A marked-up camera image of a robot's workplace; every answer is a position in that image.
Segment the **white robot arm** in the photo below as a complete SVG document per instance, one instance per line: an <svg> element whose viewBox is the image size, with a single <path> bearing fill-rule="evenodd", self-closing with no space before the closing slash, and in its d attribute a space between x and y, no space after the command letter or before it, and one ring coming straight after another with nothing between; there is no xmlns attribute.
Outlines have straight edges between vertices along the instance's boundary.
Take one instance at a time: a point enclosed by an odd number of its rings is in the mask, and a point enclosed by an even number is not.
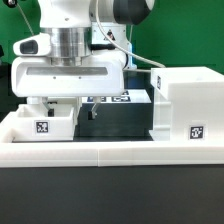
<svg viewBox="0 0 224 224"><path fill-rule="evenodd" d="M29 102L90 97L95 106L121 95L134 56L125 28L144 21L154 2L38 0L40 33L13 46L13 92Z"/></svg>

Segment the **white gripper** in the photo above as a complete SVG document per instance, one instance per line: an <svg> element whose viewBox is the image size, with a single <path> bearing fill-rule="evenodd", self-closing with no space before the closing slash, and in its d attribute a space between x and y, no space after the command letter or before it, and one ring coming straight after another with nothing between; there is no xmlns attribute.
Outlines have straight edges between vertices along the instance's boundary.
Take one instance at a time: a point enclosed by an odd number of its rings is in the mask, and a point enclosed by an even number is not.
<svg viewBox="0 0 224 224"><path fill-rule="evenodd" d="M122 53L96 53L85 57L81 66L53 66L47 57L18 57L12 64L12 90L18 97L101 97L124 92ZM54 109L42 103L48 117ZM97 116L99 103L88 112Z"/></svg>

